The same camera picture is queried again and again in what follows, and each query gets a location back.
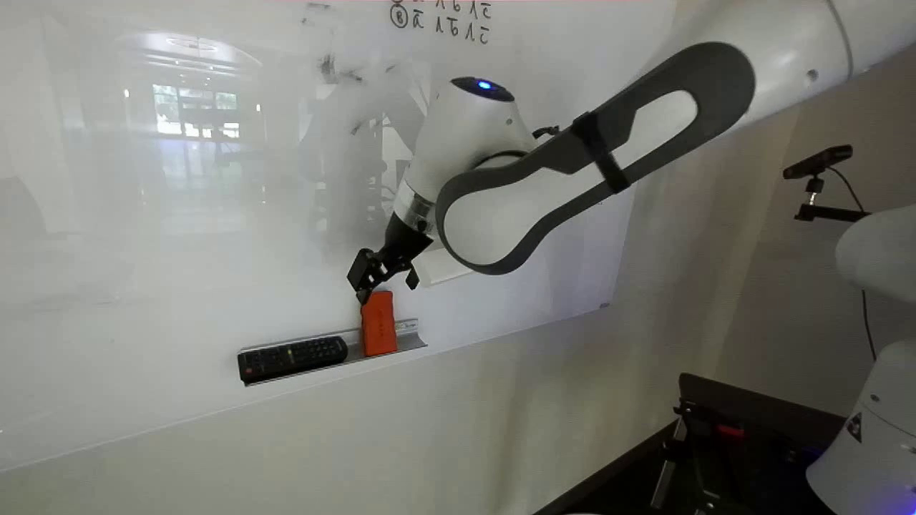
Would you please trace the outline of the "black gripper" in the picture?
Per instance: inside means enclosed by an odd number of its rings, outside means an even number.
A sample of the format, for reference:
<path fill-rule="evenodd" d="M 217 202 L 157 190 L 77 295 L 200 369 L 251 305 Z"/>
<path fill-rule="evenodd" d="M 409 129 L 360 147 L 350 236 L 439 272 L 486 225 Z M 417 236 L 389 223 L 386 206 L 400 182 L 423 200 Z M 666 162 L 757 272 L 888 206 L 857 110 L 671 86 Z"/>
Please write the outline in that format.
<path fill-rule="evenodd" d="M 360 248 L 347 272 L 350 285 L 360 302 L 369 295 L 395 278 L 399 272 L 407 273 L 407 285 L 417 285 L 417 272 L 413 259 L 432 242 L 423 225 L 409 225 L 399 213 L 389 218 L 383 246 L 377 250 Z"/>

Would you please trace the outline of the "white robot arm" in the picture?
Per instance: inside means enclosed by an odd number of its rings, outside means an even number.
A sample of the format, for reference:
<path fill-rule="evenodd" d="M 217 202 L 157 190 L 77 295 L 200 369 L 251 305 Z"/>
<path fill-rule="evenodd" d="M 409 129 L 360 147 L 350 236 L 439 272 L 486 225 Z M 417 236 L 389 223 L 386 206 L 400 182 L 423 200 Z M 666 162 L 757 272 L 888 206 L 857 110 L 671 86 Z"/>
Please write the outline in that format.
<path fill-rule="evenodd" d="M 350 266 L 366 301 L 393 278 L 510 273 L 553 230 L 721 135 L 810 99 L 914 44 L 910 0 L 675 0 L 654 60 L 563 125 L 536 132 L 512 89 L 456 77 L 432 99 L 386 239 Z"/>

